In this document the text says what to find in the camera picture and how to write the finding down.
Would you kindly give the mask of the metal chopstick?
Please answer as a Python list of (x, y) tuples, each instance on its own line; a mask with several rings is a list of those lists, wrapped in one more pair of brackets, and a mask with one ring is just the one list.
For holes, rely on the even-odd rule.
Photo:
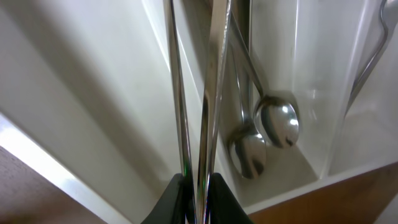
[(209, 221), (210, 177), (215, 166), (232, 5), (232, 0), (216, 0), (211, 13), (198, 161), (196, 215), (199, 224)]
[(193, 186), (192, 158), (190, 151), (190, 137), (188, 130), (187, 110), (183, 84), (182, 66), (178, 47), (177, 27), (175, 22), (174, 2), (165, 1), (165, 15), (167, 21), (167, 40), (169, 45), (170, 74), (175, 104), (175, 119), (180, 154), (182, 175), (185, 181), (185, 198), (187, 199), (186, 218), (189, 223), (196, 223), (195, 193)]

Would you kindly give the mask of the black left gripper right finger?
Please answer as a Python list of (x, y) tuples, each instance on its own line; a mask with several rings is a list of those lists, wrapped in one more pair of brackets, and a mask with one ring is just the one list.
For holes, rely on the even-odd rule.
[(211, 175), (209, 190), (211, 224), (253, 224), (221, 174)]

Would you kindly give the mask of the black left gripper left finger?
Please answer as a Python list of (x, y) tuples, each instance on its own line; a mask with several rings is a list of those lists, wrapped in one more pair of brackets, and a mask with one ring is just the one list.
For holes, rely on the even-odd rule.
[(183, 224), (185, 223), (186, 198), (184, 177), (175, 174), (150, 214), (141, 224)]

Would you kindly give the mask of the metal fork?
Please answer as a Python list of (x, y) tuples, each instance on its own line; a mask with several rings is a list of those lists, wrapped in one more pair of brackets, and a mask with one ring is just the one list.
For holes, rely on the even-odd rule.
[(381, 59), (383, 53), (386, 51), (387, 46), (392, 39), (394, 30), (397, 26), (397, 0), (382, 0), (379, 8), (379, 22), (381, 23), (383, 30), (382, 38), (371, 57), (368, 58), (366, 65), (362, 68), (362, 70), (359, 72), (359, 75), (353, 82), (345, 115), (347, 115), (356, 97), (376, 67), (378, 61)]

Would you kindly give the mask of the large metal spoon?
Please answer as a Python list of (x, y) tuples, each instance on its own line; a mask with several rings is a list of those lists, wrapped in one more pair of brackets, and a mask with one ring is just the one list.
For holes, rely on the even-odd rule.
[(247, 65), (248, 42), (239, 30), (239, 2), (233, 3), (228, 37), (228, 63), (236, 77), (241, 124), (229, 137), (228, 150), (236, 170), (246, 179), (256, 179), (266, 163), (266, 142), (254, 126), (251, 113), (251, 78)]
[(231, 18), (229, 35), (232, 48), (238, 52), (238, 73), (253, 82), (260, 96), (251, 116), (256, 131), (274, 147), (294, 146), (300, 133), (296, 97), (290, 91), (271, 90), (261, 83), (235, 18)]

